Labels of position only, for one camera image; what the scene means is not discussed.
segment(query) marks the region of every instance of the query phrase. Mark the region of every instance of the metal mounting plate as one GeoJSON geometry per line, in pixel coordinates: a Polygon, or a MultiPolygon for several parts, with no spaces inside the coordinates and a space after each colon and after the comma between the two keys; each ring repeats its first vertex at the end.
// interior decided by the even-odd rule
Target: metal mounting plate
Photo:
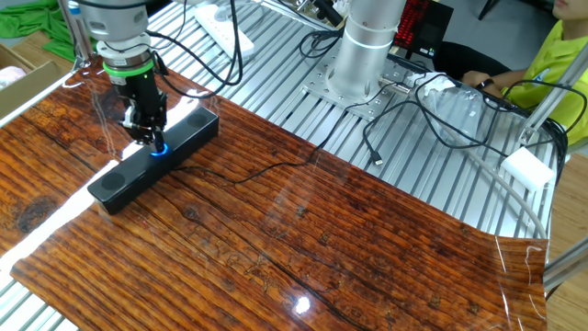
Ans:
{"type": "MultiPolygon", "coordinates": [[[[362,104],[368,102],[373,98],[379,91],[380,87],[375,86],[371,89],[369,96],[362,99],[350,98],[341,96],[334,92],[327,83],[327,76],[329,69],[334,65],[338,48],[332,48],[319,62],[319,64],[308,74],[304,80],[303,90],[316,96],[323,98],[324,100],[334,103],[337,107],[348,108],[355,104],[362,104]]],[[[387,60],[384,65],[383,77],[390,79],[391,81],[401,82],[403,74],[398,71],[398,67],[394,65],[394,62],[387,60]]],[[[382,93],[371,103],[363,106],[357,106],[349,109],[349,112],[365,119],[373,120],[389,105],[390,101],[396,96],[395,93],[390,91],[382,91],[382,93]]]]}

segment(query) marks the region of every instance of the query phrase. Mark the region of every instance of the power strip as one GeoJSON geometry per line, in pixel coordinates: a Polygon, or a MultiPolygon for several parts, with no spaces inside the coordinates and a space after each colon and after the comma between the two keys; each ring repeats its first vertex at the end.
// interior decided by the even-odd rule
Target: power strip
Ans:
{"type": "MultiPolygon", "coordinates": [[[[207,5],[194,8],[194,17],[209,35],[219,44],[223,51],[229,56],[235,52],[235,37],[232,29],[232,19],[218,21],[215,14],[219,10],[216,5],[207,5]]],[[[239,30],[239,42],[241,43],[241,54],[247,58],[254,54],[254,44],[239,30]]]]}

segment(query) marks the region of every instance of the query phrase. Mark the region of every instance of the cable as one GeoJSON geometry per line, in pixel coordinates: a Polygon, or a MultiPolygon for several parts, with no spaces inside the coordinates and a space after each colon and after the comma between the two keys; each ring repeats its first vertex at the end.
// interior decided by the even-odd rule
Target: cable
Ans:
{"type": "Polygon", "coordinates": [[[549,298],[551,298],[551,295],[553,295],[553,293],[555,293],[555,291],[558,290],[558,288],[560,287],[560,285],[554,287],[553,289],[551,289],[551,291],[549,291],[549,293],[545,296],[545,301],[548,301],[549,298]]]}
{"type": "Polygon", "coordinates": [[[150,4],[154,4],[159,2],[159,0],[146,0],[146,1],[141,1],[138,2],[136,4],[131,4],[131,5],[123,5],[123,6],[112,6],[112,5],[102,5],[102,4],[95,4],[86,0],[75,0],[75,2],[77,2],[79,5],[83,5],[83,6],[91,6],[94,8],[100,8],[100,9],[114,9],[114,10],[123,10],[123,9],[131,9],[131,8],[137,8],[140,6],[147,6],[150,4]]]}
{"type": "Polygon", "coordinates": [[[329,134],[327,134],[327,137],[322,141],[322,143],[320,143],[319,145],[317,145],[312,150],[311,154],[306,159],[306,161],[304,161],[302,163],[280,162],[280,163],[277,163],[277,164],[274,164],[274,165],[270,165],[270,166],[262,169],[261,171],[258,171],[257,173],[255,173],[255,174],[253,174],[253,175],[251,175],[251,176],[249,176],[247,178],[241,179],[241,180],[230,179],[230,178],[228,178],[228,177],[226,177],[226,176],[224,176],[222,174],[219,174],[217,172],[214,172],[214,171],[212,171],[210,169],[207,169],[207,168],[205,168],[203,166],[197,166],[197,165],[196,166],[179,167],[179,168],[175,169],[174,171],[200,170],[200,171],[203,171],[204,173],[212,174],[212,175],[214,175],[216,177],[219,177],[221,179],[224,179],[225,181],[228,181],[229,183],[231,183],[233,185],[238,185],[238,184],[246,183],[246,182],[248,182],[248,181],[250,181],[250,180],[252,180],[252,179],[254,179],[256,177],[260,177],[265,172],[267,172],[267,171],[269,171],[269,170],[271,170],[273,168],[279,167],[279,166],[292,166],[292,167],[305,166],[305,165],[309,164],[312,161],[312,159],[314,158],[314,155],[317,152],[319,152],[322,148],[324,148],[324,146],[326,146],[326,144],[329,142],[329,140],[331,140],[331,138],[333,137],[334,133],[339,128],[339,125],[341,125],[341,122],[343,121],[343,119],[345,118],[345,116],[348,114],[349,109],[354,108],[354,107],[359,107],[359,106],[364,106],[364,105],[369,104],[370,102],[372,102],[373,100],[375,100],[376,97],[378,97],[384,91],[384,89],[386,89],[389,85],[390,84],[383,86],[380,89],[380,91],[373,98],[371,98],[368,102],[364,102],[364,103],[360,103],[360,104],[354,104],[354,105],[351,105],[351,106],[343,109],[343,112],[341,113],[341,116],[339,117],[339,119],[337,120],[337,122],[334,124],[333,128],[331,129],[331,131],[329,131],[329,134]]]}
{"type": "MultiPolygon", "coordinates": [[[[397,105],[394,105],[393,107],[387,109],[385,112],[382,112],[382,114],[379,115],[378,118],[372,120],[368,126],[372,123],[374,123],[375,120],[379,120],[379,118],[381,118],[383,115],[385,115],[386,113],[396,109],[397,107],[406,105],[406,104],[414,104],[417,107],[423,109],[422,105],[419,105],[418,103],[411,101],[411,100],[406,100],[403,101],[397,105]]],[[[430,121],[427,121],[427,123],[429,124],[429,126],[432,127],[432,123],[430,121]]],[[[439,124],[441,125],[441,127],[451,136],[451,138],[456,142],[456,143],[460,143],[462,144],[462,146],[460,146],[461,148],[457,148],[457,149],[465,149],[466,153],[468,153],[468,155],[479,165],[481,166],[484,170],[486,170],[491,177],[496,180],[504,189],[506,189],[506,191],[513,196],[513,198],[520,204],[520,206],[525,210],[525,212],[529,215],[529,217],[531,218],[531,221],[535,224],[537,231],[539,232],[539,235],[541,236],[541,238],[548,238],[547,233],[545,232],[545,229],[543,228],[543,224],[541,224],[541,221],[539,220],[539,218],[537,217],[537,215],[535,214],[535,212],[533,211],[533,209],[531,209],[531,207],[526,203],[525,200],[523,200],[523,198],[521,198],[518,193],[510,186],[508,185],[508,183],[506,183],[498,174],[496,174],[496,172],[494,172],[494,170],[488,165],[486,164],[486,162],[484,160],[482,160],[480,158],[479,155],[477,155],[474,151],[471,150],[471,145],[466,144],[465,142],[463,142],[461,140],[461,138],[456,134],[456,130],[455,128],[450,128],[448,127],[443,121],[440,121],[439,124]]],[[[367,138],[367,130],[368,130],[368,126],[366,126],[366,128],[364,128],[364,141],[367,143],[367,146],[370,150],[370,152],[372,153],[372,161],[373,161],[373,155],[374,155],[374,150],[371,147],[371,145],[369,144],[368,138],[367,138]]],[[[440,137],[436,134],[435,132],[435,136],[437,137],[437,139],[443,143],[443,141],[440,139],[440,137]]]]}
{"type": "Polygon", "coordinates": [[[539,85],[543,85],[543,86],[550,86],[550,87],[553,87],[553,88],[561,88],[561,89],[564,89],[564,90],[573,92],[573,93],[577,94],[578,96],[580,96],[582,98],[582,101],[584,103],[583,104],[583,107],[582,107],[582,111],[580,112],[580,115],[578,116],[578,118],[570,126],[570,128],[568,128],[568,130],[566,130],[566,134],[570,133],[570,131],[578,124],[578,122],[584,116],[584,113],[586,112],[586,107],[588,106],[588,98],[586,98],[586,95],[584,93],[578,91],[577,89],[574,89],[574,88],[569,87],[569,86],[563,86],[563,85],[560,85],[560,84],[552,84],[552,83],[547,83],[547,82],[539,82],[539,81],[534,81],[534,80],[530,80],[530,79],[520,80],[520,81],[512,84],[510,87],[508,87],[508,90],[506,90],[506,93],[504,93],[503,99],[506,100],[506,98],[511,94],[511,91],[513,90],[513,88],[515,88],[516,86],[519,86],[521,84],[524,84],[524,83],[539,84],[539,85]]]}
{"type": "MultiPolygon", "coordinates": [[[[457,143],[465,144],[465,142],[463,142],[461,140],[461,138],[459,138],[459,136],[457,136],[453,131],[448,130],[447,127],[445,127],[443,124],[441,124],[441,123],[439,123],[439,124],[446,130],[446,132],[451,136],[451,138],[453,138],[453,140],[455,140],[457,143]]],[[[471,149],[468,148],[468,149],[466,149],[466,153],[469,155],[469,157],[471,157],[478,164],[478,166],[481,166],[484,170],[486,170],[486,172],[494,180],[496,180],[496,182],[498,182],[498,184],[500,184],[504,189],[506,189],[506,191],[516,200],[516,202],[518,202],[518,204],[521,206],[521,208],[523,208],[525,210],[526,214],[529,216],[531,221],[535,224],[535,229],[536,229],[536,231],[539,232],[539,236],[541,237],[541,239],[548,239],[548,234],[545,232],[545,228],[543,227],[541,220],[539,220],[539,218],[537,217],[537,215],[535,214],[533,209],[528,205],[528,203],[526,203],[526,201],[523,198],[521,198],[521,196],[515,191],[515,189],[512,188],[510,185],[508,185],[508,183],[506,181],[504,181],[504,179],[502,179],[494,171],[494,169],[492,169],[474,151],[472,151],[471,149]]]]}
{"type": "MultiPolygon", "coordinates": [[[[423,102],[421,101],[421,99],[419,98],[419,92],[421,91],[421,89],[423,89],[427,84],[430,84],[431,82],[433,82],[434,80],[436,80],[436,78],[438,77],[445,77],[449,80],[451,80],[453,82],[453,79],[451,77],[449,77],[446,74],[438,74],[435,77],[429,79],[428,81],[424,82],[422,85],[418,86],[414,92],[414,98],[416,100],[416,104],[419,106],[420,110],[423,112],[424,114],[424,118],[427,121],[427,124],[429,124],[429,126],[431,127],[431,129],[433,130],[433,133],[435,134],[435,137],[439,140],[440,143],[442,143],[444,146],[448,147],[448,148],[452,148],[452,149],[468,149],[468,148],[475,148],[475,147],[480,147],[480,146],[484,146],[488,149],[490,149],[491,151],[497,153],[500,156],[503,157],[508,157],[508,154],[505,154],[502,151],[497,150],[496,148],[490,146],[488,144],[488,139],[489,139],[489,135],[487,134],[486,137],[484,138],[483,141],[479,141],[473,137],[469,137],[466,133],[464,133],[463,131],[455,128],[454,126],[450,125],[449,123],[445,122],[444,120],[441,120],[438,116],[436,116],[435,113],[433,113],[431,110],[427,109],[424,105],[423,102]],[[437,131],[435,130],[433,123],[431,122],[431,120],[427,117],[430,116],[431,118],[433,118],[434,120],[436,120],[438,123],[440,124],[444,124],[445,126],[447,126],[449,129],[453,130],[454,132],[456,132],[457,134],[459,134],[460,136],[462,136],[463,138],[469,140],[470,142],[474,143],[474,144],[469,144],[469,145],[462,145],[462,146],[456,146],[456,145],[451,145],[446,143],[443,139],[441,139],[441,137],[439,136],[439,134],[437,133],[437,131]]],[[[494,125],[494,122],[496,120],[497,117],[497,113],[495,112],[493,117],[492,117],[492,122],[489,128],[489,131],[492,130],[492,127],[494,125]]]]}
{"type": "MultiPolygon", "coordinates": [[[[315,24],[315,22],[312,22],[311,20],[309,20],[307,17],[305,17],[304,15],[299,13],[296,9],[288,6],[286,3],[284,3],[283,0],[277,0],[277,1],[281,5],[286,7],[289,11],[296,14],[301,19],[305,20],[308,23],[311,23],[312,25],[315,24]]],[[[316,31],[313,31],[313,32],[307,34],[306,36],[304,36],[304,38],[302,38],[302,40],[298,44],[298,49],[300,51],[300,54],[302,54],[303,57],[308,58],[308,59],[318,59],[320,57],[323,57],[327,52],[329,52],[334,47],[334,45],[337,44],[337,41],[339,41],[339,39],[341,37],[343,37],[343,31],[344,31],[344,29],[341,29],[341,30],[316,30],[316,31]],[[320,52],[319,54],[311,55],[310,52],[305,52],[302,49],[302,46],[304,46],[304,43],[309,38],[313,38],[313,41],[311,44],[311,51],[319,51],[320,52]],[[327,46],[319,48],[319,45],[321,44],[321,42],[329,40],[331,38],[335,38],[335,40],[333,40],[327,46]]]]}
{"type": "MultiPolygon", "coordinates": [[[[184,96],[184,97],[191,97],[194,99],[210,98],[210,97],[217,96],[225,86],[237,86],[243,80],[243,55],[241,54],[241,43],[239,42],[239,22],[237,20],[237,10],[236,10],[235,0],[231,0],[230,2],[231,2],[232,28],[233,28],[234,38],[235,38],[235,50],[232,55],[231,67],[229,68],[229,72],[227,73],[227,78],[225,78],[225,79],[222,79],[210,67],[208,67],[194,52],[192,52],[188,47],[184,46],[178,40],[175,40],[171,37],[167,37],[159,32],[147,30],[147,34],[149,34],[150,36],[172,41],[174,44],[176,44],[177,46],[182,48],[182,50],[184,50],[190,56],[192,56],[196,61],[198,61],[202,65],[202,67],[204,67],[210,74],[212,74],[217,80],[219,80],[221,82],[221,85],[219,86],[219,88],[217,88],[217,90],[215,90],[214,92],[210,92],[209,94],[207,94],[205,96],[191,96],[191,95],[187,94],[186,92],[180,91],[177,87],[172,85],[167,80],[167,78],[165,78],[165,75],[160,68],[158,74],[161,76],[164,83],[166,85],[168,85],[171,89],[173,89],[177,94],[184,96]],[[237,80],[235,82],[231,82],[230,80],[231,80],[231,76],[232,76],[232,71],[233,71],[235,63],[237,61],[239,63],[239,74],[238,74],[237,80]]],[[[156,63],[163,63],[161,57],[156,52],[153,52],[153,61],[156,63]]]]}
{"type": "Polygon", "coordinates": [[[318,59],[323,57],[326,53],[328,53],[333,47],[334,45],[337,44],[337,42],[339,41],[340,38],[343,37],[343,29],[340,30],[317,30],[317,31],[313,31],[309,34],[307,34],[306,36],[304,36],[304,38],[302,38],[302,40],[300,41],[300,43],[298,44],[298,50],[300,51],[300,54],[302,54],[303,57],[308,58],[308,59],[318,59]],[[304,51],[302,49],[302,46],[304,46],[304,43],[309,39],[309,38],[313,38],[312,43],[311,43],[311,50],[310,51],[304,51]],[[331,41],[330,44],[319,48],[319,45],[326,40],[332,39],[334,38],[333,41],[331,41]],[[318,54],[314,54],[311,55],[312,51],[318,51],[318,54]]]}
{"type": "Polygon", "coordinates": [[[406,101],[402,101],[384,111],[382,111],[381,114],[379,114],[375,119],[373,119],[370,123],[368,123],[363,130],[363,141],[366,144],[368,150],[369,150],[369,155],[370,155],[370,160],[371,162],[373,162],[376,166],[381,166],[384,164],[384,161],[382,161],[382,157],[381,155],[378,153],[378,151],[376,151],[374,149],[374,147],[371,145],[371,143],[369,142],[369,138],[368,138],[368,130],[369,128],[373,127],[376,123],[379,122],[379,120],[385,116],[386,114],[390,113],[391,111],[393,111],[394,109],[400,107],[400,106],[404,106],[407,104],[414,104],[417,105],[418,104],[414,101],[410,101],[410,100],[406,100],[406,101]]]}
{"type": "Polygon", "coordinates": [[[396,54],[388,53],[388,60],[391,60],[391,61],[399,64],[400,66],[415,72],[416,74],[424,74],[424,73],[431,72],[431,70],[429,68],[419,64],[420,61],[418,61],[418,63],[412,62],[412,61],[406,60],[403,57],[398,56],[396,54]]]}
{"type": "MultiPolygon", "coordinates": [[[[186,26],[186,13],[187,13],[187,0],[184,0],[184,17],[182,20],[182,26],[180,27],[180,30],[177,32],[177,34],[175,35],[174,40],[177,40],[180,38],[180,35],[182,34],[182,32],[184,31],[184,27],[186,26]]],[[[151,50],[156,50],[156,51],[160,51],[160,50],[164,50],[170,46],[172,46],[174,43],[172,41],[170,41],[167,45],[162,46],[162,47],[153,47],[152,45],[148,45],[144,42],[140,43],[140,44],[136,44],[134,46],[130,46],[129,48],[123,49],[123,50],[117,50],[116,48],[108,45],[107,42],[104,42],[111,50],[113,51],[118,51],[118,52],[124,52],[124,51],[129,51],[134,49],[135,47],[139,47],[139,46],[147,46],[149,47],[151,50]]]]}

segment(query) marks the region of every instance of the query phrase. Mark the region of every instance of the wooden table surface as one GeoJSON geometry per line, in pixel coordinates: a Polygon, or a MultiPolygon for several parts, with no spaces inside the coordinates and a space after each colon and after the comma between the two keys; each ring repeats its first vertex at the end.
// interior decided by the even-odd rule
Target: wooden table surface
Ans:
{"type": "MultiPolygon", "coordinates": [[[[106,74],[67,84],[0,130],[0,254],[111,160],[105,132],[118,154],[130,142],[106,74]]],[[[220,133],[185,166],[241,179],[313,149],[224,98],[203,105],[220,133]]],[[[82,330],[545,330],[546,248],[479,232],[321,151],[242,185],[175,171],[116,216],[93,205],[11,274],[82,330]]]]}

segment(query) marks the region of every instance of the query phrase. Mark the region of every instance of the green cloth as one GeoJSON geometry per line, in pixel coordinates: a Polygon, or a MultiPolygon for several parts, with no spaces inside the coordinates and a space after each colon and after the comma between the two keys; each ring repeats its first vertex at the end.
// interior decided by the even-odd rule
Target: green cloth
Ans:
{"type": "Polygon", "coordinates": [[[75,60],[70,31],[57,0],[39,0],[0,10],[0,38],[25,37],[36,31],[44,31],[52,39],[43,50],[71,62],[75,60]]]}

